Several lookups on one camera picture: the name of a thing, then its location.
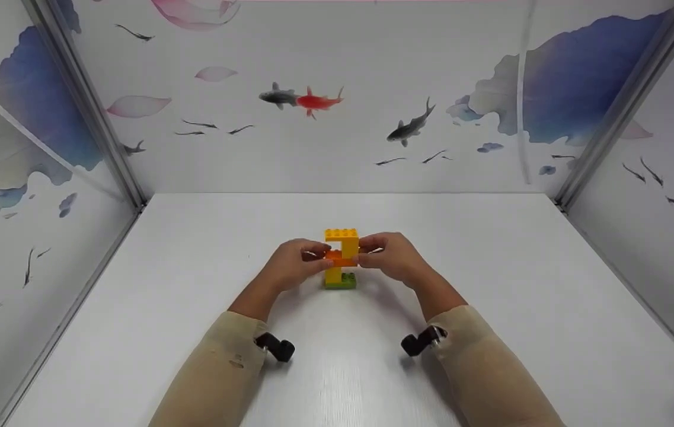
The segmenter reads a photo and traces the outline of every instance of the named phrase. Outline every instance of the black clip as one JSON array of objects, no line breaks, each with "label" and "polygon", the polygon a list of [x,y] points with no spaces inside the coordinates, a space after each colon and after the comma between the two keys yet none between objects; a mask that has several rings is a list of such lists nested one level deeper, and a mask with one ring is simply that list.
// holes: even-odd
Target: black clip
[{"label": "black clip", "polygon": [[279,341],[269,332],[255,338],[255,345],[263,349],[263,351],[268,350],[279,362],[289,362],[294,354],[294,345],[292,343],[287,340]]},{"label": "black clip", "polygon": [[418,337],[412,333],[407,337],[403,338],[400,343],[400,346],[403,347],[403,350],[410,357],[416,357],[421,354],[422,351],[431,343],[439,343],[442,338],[447,337],[447,330],[442,329],[441,327],[430,326],[427,327],[424,332],[419,333]]}]

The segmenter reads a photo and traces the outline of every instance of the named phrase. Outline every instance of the red goldfish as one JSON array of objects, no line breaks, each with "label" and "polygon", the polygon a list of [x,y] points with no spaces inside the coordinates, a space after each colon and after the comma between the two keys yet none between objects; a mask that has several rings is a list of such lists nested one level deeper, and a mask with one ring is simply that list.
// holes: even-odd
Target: red goldfish
[{"label": "red goldfish", "polygon": [[296,102],[297,105],[307,109],[306,115],[308,117],[312,117],[315,120],[314,109],[329,109],[329,107],[342,102],[342,99],[344,99],[342,98],[342,89],[339,89],[339,94],[332,100],[328,97],[316,97],[313,95],[312,90],[310,90],[310,86],[308,86],[308,94],[297,98]]}]

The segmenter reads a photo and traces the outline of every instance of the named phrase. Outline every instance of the wall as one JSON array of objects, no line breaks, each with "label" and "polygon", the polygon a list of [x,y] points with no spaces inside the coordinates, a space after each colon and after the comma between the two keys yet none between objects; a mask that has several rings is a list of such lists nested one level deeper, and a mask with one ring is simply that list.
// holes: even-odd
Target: wall
[{"label": "wall", "polygon": [[0,411],[131,217],[21,2],[0,0]]},{"label": "wall", "polygon": [[673,0],[193,3],[62,8],[149,192],[554,194]]},{"label": "wall", "polygon": [[635,119],[570,216],[674,332],[674,61]]}]

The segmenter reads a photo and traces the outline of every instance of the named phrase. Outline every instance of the orange lego brick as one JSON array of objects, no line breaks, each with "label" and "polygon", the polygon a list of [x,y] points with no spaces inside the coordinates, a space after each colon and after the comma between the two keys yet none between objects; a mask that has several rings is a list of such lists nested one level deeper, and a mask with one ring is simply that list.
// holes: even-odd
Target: orange lego brick
[{"label": "orange lego brick", "polygon": [[352,259],[345,259],[342,257],[342,251],[328,251],[326,252],[326,259],[334,261],[334,267],[357,267]]}]

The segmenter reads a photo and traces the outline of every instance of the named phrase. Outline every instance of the pink petal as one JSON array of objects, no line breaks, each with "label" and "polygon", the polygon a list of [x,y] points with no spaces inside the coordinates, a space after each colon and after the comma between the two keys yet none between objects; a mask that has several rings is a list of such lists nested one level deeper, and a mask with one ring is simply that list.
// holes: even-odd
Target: pink petal
[{"label": "pink petal", "polygon": [[163,109],[171,98],[153,98],[153,97],[120,97],[110,108],[108,113],[114,116],[130,117],[138,119],[139,117],[152,116]]},{"label": "pink petal", "polygon": [[202,68],[195,77],[215,83],[217,81],[222,81],[225,78],[230,78],[231,76],[236,75],[236,73],[236,71],[226,67],[206,67]]},{"label": "pink petal", "polygon": [[637,120],[632,120],[629,122],[629,125],[627,125],[627,128],[624,129],[624,133],[621,134],[621,139],[644,139],[644,138],[650,138],[653,136],[653,133],[648,132],[645,130],[638,122]]},{"label": "pink petal", "polygon": [[[208,31],[220,27],[231,21],[239,11],[239,6],[237,6],[237,10],[224,20],[222,16],[236,2],[229,2],[228,5],[221,4],[218,9],[198,8],[187,0],[152,0],[152,3],[169,22],[192,31]],[[219,13],[220,8],[226,8],[226,11]]]}]

